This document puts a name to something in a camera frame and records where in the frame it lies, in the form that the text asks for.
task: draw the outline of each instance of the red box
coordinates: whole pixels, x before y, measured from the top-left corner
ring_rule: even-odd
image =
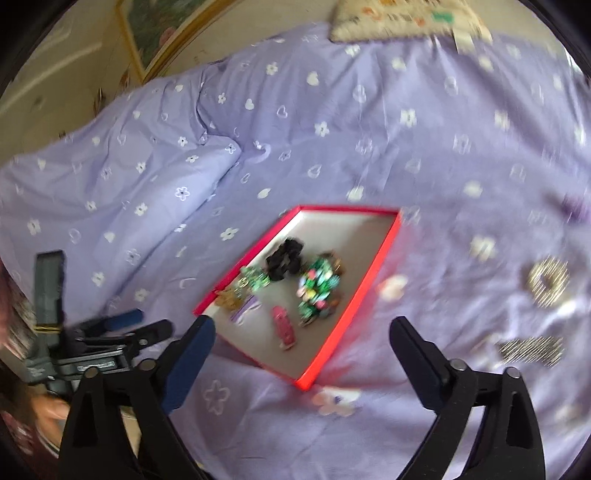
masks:
[[[297,206],[262,236],[193,313],[211,316],[220,336],[263,368],[288,379],[302,390],[308,390],[353,320],[400,225],[398,210],[364,206]],[[339,285],[343,298],[337,312],[306,327],[294,325],[298,344],[289,351],[282,351],[270,312],[272,306],[280,304],[288,310],[292,324],[296,323],[299,318],[297,278],[272,283],[257,292],[263,308],[249,314],[253,318],[247,318],[240,325],[230,322],[229,313],[215,306],[213,301],[216,292],[226,288],[239,275],[241,267],[264,267],[265,258],[290,236],[303,241],[304,260],[322,251],[335,250],[343,261],[345,273]]]

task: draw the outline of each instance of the framed picture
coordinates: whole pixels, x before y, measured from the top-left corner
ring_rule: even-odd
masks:
[[[237,0],[118,0],[116,14],[142,83]]]

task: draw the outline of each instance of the purple bedsheet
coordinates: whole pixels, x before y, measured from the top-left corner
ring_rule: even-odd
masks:
[[[179,433],[218,480],[395,478],[433,420],[388,344],[403,314],[449,358],[496,372],[496,341],[566,338],[554,368],[519,365],[557,479],[591,431],[591,231],[560,210],[589,187],[587,87],[565,60],[506,37],[459,55],[450,38],[338,45],[327,30],[154,80],[15,158],[0,171],[0,257],[30,294],[35,253],[64,249],[71,322],[139,307],[181,335],[286,209],[403,207],[317,386],[302,393],[220,340],[172,415]],[[543,310],[524,274],[546,255],[572,280]]]

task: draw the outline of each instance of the gold hair tie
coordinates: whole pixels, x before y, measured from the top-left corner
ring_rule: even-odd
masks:
[[[570,277],[566,267],[565,262],[548,257],[531,269],[527,284],[539,307],[546,309],[562,296]]]

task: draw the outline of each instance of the pillow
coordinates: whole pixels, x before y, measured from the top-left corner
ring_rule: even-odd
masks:
[[[330,39],[386,40],[453,31],[492,40],[465,0],[340,0]]]

